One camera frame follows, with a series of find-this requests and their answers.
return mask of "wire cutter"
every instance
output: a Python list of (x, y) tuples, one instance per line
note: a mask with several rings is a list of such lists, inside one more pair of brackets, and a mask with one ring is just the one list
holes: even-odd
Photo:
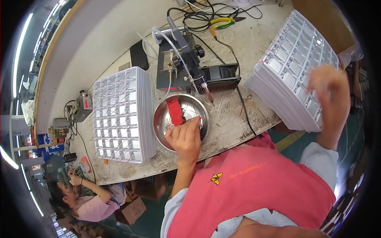
[(246, 19), (246, 18), (241, 18), (241, 17), (216, 18), (216, 19), (211, 20), (210, 24), (213, 25), (214, 23), (218, 23), (218, 22), (227, 22), (224, 24), (213, 26), (215, 29), (224, 29), (230, 25), (234, 25), (235, 22), (239, 22), (239, 21), (242, 21), (244, 19)]

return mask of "woman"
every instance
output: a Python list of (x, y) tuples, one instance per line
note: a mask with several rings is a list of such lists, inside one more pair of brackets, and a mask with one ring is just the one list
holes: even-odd
[(324, 127), (300, 164), (279, 154), (265, 134), (214, 156), (193, 176), (199, 119), (166, 132), (178, 154), (178, 171), (161, 237), (327, 237), (318, 228), (336, 200), (336, 149), (351, 101), (344, 72), (326, 65), (309, 77)]
[[(100, 187), (76, 176), (73, 168), (70, 169), (68, 175), (74, 191), (68, 185), (53, 181), (49, 185), (51, 194), (49, 201), (53, 207), (70, 210), (72, 215), (79, 220), (99, 222), (113, 214), (126, 201), (124, 183)], [(97, 195), (80, 196), (81, 185), (91, 189)]]

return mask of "white sleeve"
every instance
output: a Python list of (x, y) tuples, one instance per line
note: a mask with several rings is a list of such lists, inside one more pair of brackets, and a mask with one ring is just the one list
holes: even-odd
[(332, 189), (335, 190), (337, 177), (337, 160), (339, 153), (327, 150), (316, 142), (311, 142), (303, 151), (300, 163), (319, 175)]
[(166, 235), (168, 233), (169, 226), (172, 223), (173, 217), (176, 214), (177, 210), (180, 208), (187, 191), (188, 191), (188, 188), (182, 189), (173, 198), (168, 200), (168, 202), (165, 204), (164, 219), (162, 223), (162, 228), (160, 230), (160, 238), (166, 238)]

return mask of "red component bundle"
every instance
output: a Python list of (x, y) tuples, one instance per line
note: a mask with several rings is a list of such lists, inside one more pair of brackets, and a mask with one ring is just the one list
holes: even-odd
[(182, 125), (184, 123), (184, 119), (182, 117), (182, 111), (178, 100), (172, 100), (167, 104), (169, 115), (171, 116), (172, 123), (175, 126)]

